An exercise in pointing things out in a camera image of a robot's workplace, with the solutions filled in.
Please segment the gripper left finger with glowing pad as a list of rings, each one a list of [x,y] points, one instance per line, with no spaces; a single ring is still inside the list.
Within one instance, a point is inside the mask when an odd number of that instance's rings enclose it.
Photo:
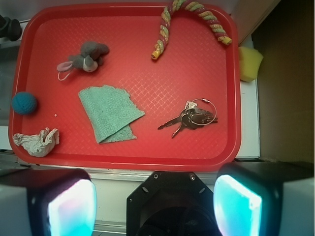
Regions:
[[[0,172],[2,236],[91,236],[96,188],[82,169]]]

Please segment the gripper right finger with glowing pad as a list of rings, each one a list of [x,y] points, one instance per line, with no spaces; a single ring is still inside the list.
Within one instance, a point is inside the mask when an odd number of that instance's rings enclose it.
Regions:
[[[314,165],[224,164],[215,181],[213,207],[223,236],[313,236]]]

